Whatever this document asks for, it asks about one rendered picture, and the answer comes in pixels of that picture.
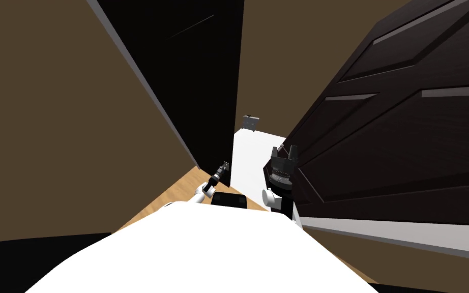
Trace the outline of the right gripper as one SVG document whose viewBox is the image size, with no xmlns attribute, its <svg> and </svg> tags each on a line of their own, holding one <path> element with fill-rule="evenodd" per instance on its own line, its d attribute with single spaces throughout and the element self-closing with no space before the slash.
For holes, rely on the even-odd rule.
<svg viewBox="0 0 469 293">
<path fill-rule="evenodd" d="M 275 174 L 283 180 L 290 180 L 298 162 L 298 147 L 291 145 L 288 151 L 288 158 L 278 157 L 278 148 L 273 147 L 272 157 L 264 166 L 263 174 L 266 181 L 269 181 L 271 175 Z"/>
</svg>

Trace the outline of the small grey cabinet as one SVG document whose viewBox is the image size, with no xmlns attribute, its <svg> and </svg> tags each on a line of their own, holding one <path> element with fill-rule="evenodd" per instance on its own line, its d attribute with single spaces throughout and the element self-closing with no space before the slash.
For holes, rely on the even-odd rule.
<svg viewBox="0 0 469 293">
<path fill-rule="evenodd" d="M 247 129 L 255 132 L 259 118 L 251 115 L 244 115 L 242 120 L 242 129 Z"/>
</svg>

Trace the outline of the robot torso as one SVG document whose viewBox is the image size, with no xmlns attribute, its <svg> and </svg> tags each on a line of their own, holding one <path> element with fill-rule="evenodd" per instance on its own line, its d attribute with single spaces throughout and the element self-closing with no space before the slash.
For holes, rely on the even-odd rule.
<svg viewBox="0 0 469 293">
<path fill-rule="evenodd" d="M 165 205 L 82 249 L 26 293 L 377 293 L 297 215 Z"/>
</svg>

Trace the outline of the dark brown door leaf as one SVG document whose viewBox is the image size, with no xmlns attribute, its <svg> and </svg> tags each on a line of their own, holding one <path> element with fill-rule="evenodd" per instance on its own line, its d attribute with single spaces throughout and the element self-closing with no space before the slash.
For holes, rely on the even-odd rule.
<svg viewBox="0 0 469 293">
<path fill-rule="evenodd" d="M 469 0 L 378 21 L 284 142 L 303 218 L 469 225 Z"/>
</svg>

